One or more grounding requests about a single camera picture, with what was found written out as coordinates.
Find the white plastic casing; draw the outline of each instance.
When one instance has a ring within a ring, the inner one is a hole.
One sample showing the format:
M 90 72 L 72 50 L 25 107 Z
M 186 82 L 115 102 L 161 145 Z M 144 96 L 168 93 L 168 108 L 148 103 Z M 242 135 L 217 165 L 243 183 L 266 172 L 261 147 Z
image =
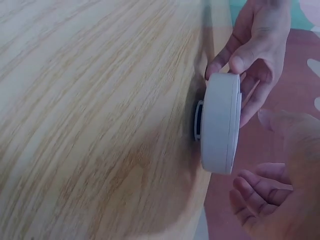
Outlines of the white plastic casing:
M 203 101 L 200 134 L 202 166 L 206 171 L 231 174 L 238 144 L 241 101 L 239 75 L 211 75 Z

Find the wood grain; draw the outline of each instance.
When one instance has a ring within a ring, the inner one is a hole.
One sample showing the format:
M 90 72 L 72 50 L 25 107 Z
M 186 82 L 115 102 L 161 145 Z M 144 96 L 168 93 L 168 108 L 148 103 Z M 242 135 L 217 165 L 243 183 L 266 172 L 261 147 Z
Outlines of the wood grain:
M 0 0 L 0 239 L 193 238 L 227 2 Z

